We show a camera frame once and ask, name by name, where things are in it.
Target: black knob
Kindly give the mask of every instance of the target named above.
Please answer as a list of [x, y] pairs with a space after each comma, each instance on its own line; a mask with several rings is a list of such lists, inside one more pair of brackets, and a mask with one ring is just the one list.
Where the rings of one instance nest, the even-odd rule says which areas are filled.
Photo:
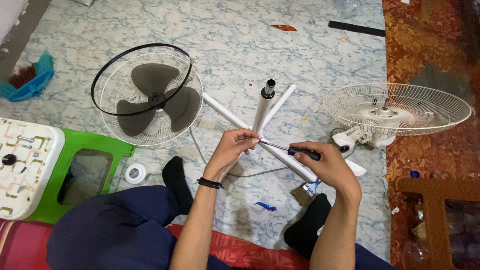
[[348, 146], [348, 145], [340, 146], [340, 152], [341, 153], [345, 153], [349, 150], [350, 150], [350, 146]]
[[3, 165], [12, 166], [17, 162], [17, 156], [13, 154], [8, 154], [1, 159]]

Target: black screwdriver handle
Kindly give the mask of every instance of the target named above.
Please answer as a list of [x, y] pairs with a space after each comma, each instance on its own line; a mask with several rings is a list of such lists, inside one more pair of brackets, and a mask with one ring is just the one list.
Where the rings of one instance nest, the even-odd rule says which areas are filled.
[[288, 148], [288, 154], [293, 156], [295, 155], [295, 153], [303, 153], [307, 156], [309, 156], [312, 160], [316, 160], [316, 161], [319, 161], [320, 160], [320, 154], [315, 152], [315, 151], [311, 151], [311, 150], [308, 150], [308, 149], [300, 149], [300, 148], [296, 148], [296, 147], [293, 147], [293, 146], [290, 146]]

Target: green plastic stool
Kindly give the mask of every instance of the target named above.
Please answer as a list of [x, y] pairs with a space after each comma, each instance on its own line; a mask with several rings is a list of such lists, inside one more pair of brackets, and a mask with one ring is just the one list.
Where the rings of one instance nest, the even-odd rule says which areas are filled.
[[62, 129], [65, 133], [65, 145], [55, 164], [52, 175], [45, 187], [42, 198], [36, 210], [25, 220], [56, 223], [72, 206], [58, 203], [57, 197], [67, 175], [68, 169], [75, 154], [81, 149], [91, 149], [112, 154], [113, 161], [103, 185], [101, 194], [107, 194], [117, 170], [120, 159], [124, 156], [131, 157], [135, 151], [134, 145], [95, 134], [70, 129]]

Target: marble-pattern floor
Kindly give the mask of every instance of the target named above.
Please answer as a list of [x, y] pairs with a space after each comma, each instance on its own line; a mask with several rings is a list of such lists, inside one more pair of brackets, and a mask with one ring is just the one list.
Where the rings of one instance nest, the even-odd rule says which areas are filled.
[[[273, 143], [287, 145], [306, 139], [328, 140], [339, 126], [323, 109], [302, 123], [307, 108], [335, 88], [385, 82], [385, 40], [382, 37], [336, 30], [329, 20], [384, 28], [380, 0], [364, 0], [357, 17], [343, 20], [333, 0], [102, 0], [91, 7], [53, 0], [32, 34], [17, 65], [35, 62], [48, 49], [55, 76], [38, 98], [10, 103], [0, 99], [2, 117], [110, 135], [93, 106], [90, 85], [98, 70], [118, 53], [146, 43], [177, 45], [196, 56], [194, 68], [204, 91], [252, 124], [258, 91], [269, 78], [277, 81], [279, 97], [288, 85], [297, 90], [265, 130]], [[287, 24], [297, 32], [271, 27]], [[208, 105], [193, 135], [208, 160], [222, 132], [234, 126]], [[147, 184], [162, 184], [161, 169], [173, 156], [185, 160], [187, 182], [195, 193], [204, 163], [192, 137], [166, 148], [137, 148], [124, 159], [114, 189], [133, 187], [123, 174], [134, 163], [150, 173]], [[381, 149], [358, 148], [350, 159], [368, 171], [359, 177], [363, 189], [357, 242], [389, 260], [390, 215], [384, 206], [385, 155]], [[249, 175], [285, 165], [262, 147], [242, 157], [232, 173]], [[228, 176], [217, 196], [214, 230], [268, 248], [287, 248], [282, 232], [292, 224], [300, 205], [290, 191], [302, 183], [291, 170], [255, 177]], [[333, 203], [332, 188], [321, 184]], [[255, 202], [276, 206], [269, 212]], [[185, 216], [174, 222], [182, 223]]]

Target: screwdriver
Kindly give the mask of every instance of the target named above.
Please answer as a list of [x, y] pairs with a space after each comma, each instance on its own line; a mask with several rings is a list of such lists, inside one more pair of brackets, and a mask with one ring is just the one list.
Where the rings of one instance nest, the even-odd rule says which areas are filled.
[[281, 147], [281, 146], [278, 146], [278, 145], [267, 143], [267, 142], [264, 142], [262, 140], [260, 140], [259, 143], [263, 143], [263, 144], [266, 144], [266, 145], [270, 145], [270, 146], [273, 146], [273, 147], [276, 147], [276, 148], [283, 149], [291, 156], [295, 155], [295, 153], [302, 153], [302, 154], [305, 154], [305, 155], [309, 156], [312, 160], [316, 160], [316, 161], [320, 160], [320, 154], [319, 153], [317, 153], [315, 151], [308, 150], [308, 149], [300, 149], [300, 148], [296, 148], [296, 147], [293, 147], [293, 146], [290, 146], [287, 149], [285, 147]]

